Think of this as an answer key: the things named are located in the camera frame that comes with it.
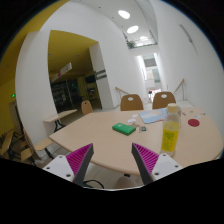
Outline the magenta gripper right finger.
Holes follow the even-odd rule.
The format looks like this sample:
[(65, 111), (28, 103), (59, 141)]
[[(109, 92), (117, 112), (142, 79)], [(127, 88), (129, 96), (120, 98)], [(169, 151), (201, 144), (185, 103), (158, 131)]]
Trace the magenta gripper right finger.
[(157, 154), (137, 143), (132, 144), (131, 152), (144, 185), (148, 185), (182, 169), (182, 166), (168, 154)]

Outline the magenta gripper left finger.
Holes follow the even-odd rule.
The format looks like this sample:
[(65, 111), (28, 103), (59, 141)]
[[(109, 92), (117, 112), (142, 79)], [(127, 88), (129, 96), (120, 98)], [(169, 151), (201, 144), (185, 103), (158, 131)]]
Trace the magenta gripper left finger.
[(58, 155), (44, 167), (44, 170), (82, 186), (93, 154), (93, 144), (87, 144), (67, 156)]

